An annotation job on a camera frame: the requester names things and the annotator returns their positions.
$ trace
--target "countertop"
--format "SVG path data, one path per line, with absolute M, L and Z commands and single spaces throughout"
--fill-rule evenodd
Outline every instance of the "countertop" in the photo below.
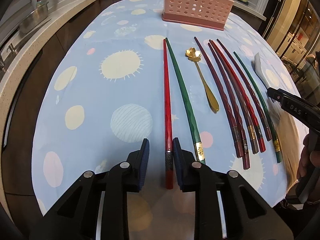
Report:
M 2 81 L 0 82 L 0 137 L 3 137 L 4 127 L 7 119 L 7 115 L 10 109 L 12 99 L 15 95 L 18 85 L 20 84 L 23 75 L 28 69 L 29 65 L 39 53 L 46 42 L 74 15 L 80 12 L 82 9 L 95 2 L 96 0 L 63 0 L 55 7 L 56 10 L 49 9 L 49 18 L 41 29 L 39 29 L 35 35 L 25 44 L 25 46 L 18 53 L 17 57 L 13 60 L 8 70 L 6 71 Z M 262 15 L 254 11 L 252 8 L 235 2 L 234 6 L 251 13 L 261 19 Z M 8 212 L 6 205 L 4 190 L 2 184 L 2 178 L 0 178 L 0 201 Z

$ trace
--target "tablecloth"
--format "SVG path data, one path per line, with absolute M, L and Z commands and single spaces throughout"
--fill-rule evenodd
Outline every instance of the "tablecloth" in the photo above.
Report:
M 248 66 L 273 112 L 281 111 L 280 106 L 268 99 L 265 86 L 251 67 L 253 57 L 259 52 L 272 87 L 299 95 L 286 68 L 266 41 L 237 15 L 230 13 L 224 31 L 169 23 L 161 20 L 163 2 L 123 0 L 109 6 L 76 40 L 54 73 L 37 119 L 32 152 L 32 182 L 43 214 L 84 171 L 108 171 L 148 138 L 145 186 L 139 194 L 128 195 L 130 236 L 193 238 L 194 194 L 182 193 L 176 183 L 173 190 L 164 188 L 165 37 L 188 90 L 206 164 L 220 172 L 239 171 L 271 206 L 284 198 L 286 172 L 283 163 L 276 162 L 272 141 L 265 139 L 267 150 L 263 153 L 253 155 L 249 150 L 251 168 L 244 171 L 210 70 L 202 59 L 201 71 L 220 105 L 216 114 L 208 106 L 197 69 L 185 51 L 198 49 L 196 36 L 213 59 L 207 42 L 219 38 Z M 168 61 L 173 136 L 179 138 L 183 149 L 194 152 L 179 85 L 170 58 Z M 214 59 L 212 63 L 222 81 Z M 272 117 L 277 126 L 279 119 Z M 293 123 L 301 150 L 307 130 L 297 120 Z

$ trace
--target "metal rivet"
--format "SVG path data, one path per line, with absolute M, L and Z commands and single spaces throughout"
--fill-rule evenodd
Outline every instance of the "metal rivet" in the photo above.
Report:
M 127 163 L 127 162 L 120 163 L 120 167 L 123 169 L 128 168 L 129 166 L 130 166 L 130 163 Z
M 229 171 L 229 176 L 230 177 L 233 177 L 233 178 L 236 178 L 238 177 L 239 173 L 237 171 Z
M 194 168 L 200 168 L 201 167 L 201 163 L 200 162 L 193 162 L 191 165 Z
M 83 174 L 83 176 L 84 176 L 85 178 L 91 178 L 92 175 L 93 175 L 93 172 L 92 172 L 92 171 L 86 171 L 86 172 Z

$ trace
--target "spoon handle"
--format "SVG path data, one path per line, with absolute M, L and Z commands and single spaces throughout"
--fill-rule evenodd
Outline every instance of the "spoon handle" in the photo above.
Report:
M 210 106 L 210 108 L 212 109 L 212 111 L 218 112 L 218 111 L 219 111 L 219 104 L 218 104 L 216 98 L 214 97 L 211 89 L 209 88 L 207 82 L 204 80 L 204 77 L 203 77 L 203 75 L 202 75 L 202 73 L 201 73 L 201 70 L 200 70 L 200 68 L 199 68 L 198 63 L 195 62 L 195 64 L 196 64 L 197 70 L 198 70 L 198 72 L 199 72 L 201 81 L 202 81 L 202 83 L 203 83 L 204 90 L 205 90 L 205 93 L 206 93 L 206 95 L 207 95 L 207 99 L 208 99 L 208 102 L 209 102 L 209 106 Z

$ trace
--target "table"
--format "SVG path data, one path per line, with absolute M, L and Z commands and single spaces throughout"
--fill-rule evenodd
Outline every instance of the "table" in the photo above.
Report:
M 43 213 L 84 171 L 108 171 L 148 138 L 145 186 L 139 194 L 128 195 L 131 239 L 193 238 L 194 194 L 182 193 L 177 185 L 173 190 L 164 188 L 164 37 L 168 37 L 180 66 L 207 165 L 220 172 L 239 171 L 271 206 L 284 198 L 286 171 L 283 163 L 276 163 L 272 141 L 265 139 L 264 153 L 250 152 L 251 168 L 244 171 L 242 160 L 235 156 L 227 116 L 210 70 L 202 59 L 201 71 L 220 105 L 217 114 L 210 110 L 201 79 L 185 50 L 197 48 L 196 36 L 210 57 L 208 39 L 219 38 L 247 66 L 259 52 L 270 86 L 299 95 L 286 68 L 240 17 L 230 13 L 223 32 L 163 22 L 163 2 L 123 0 L 111 5 L 76 40 L 53 75 L 37 119 L 32 152 L 32 182 Z M 168 61 L 173 136 L 179 137 L 183 149 L 193 152 L 180 89 L 170 58 Z M 214 61 L 213 65 L 222 81 Z M 267 98 L 263 83 L 251 67 L 249 71 L 275 126 L 280 125 L 279 104 Z M 307 130 L 297 120 L 291 121 L 300 152 Z M 285 137 L 290 140 L 289 130 Z

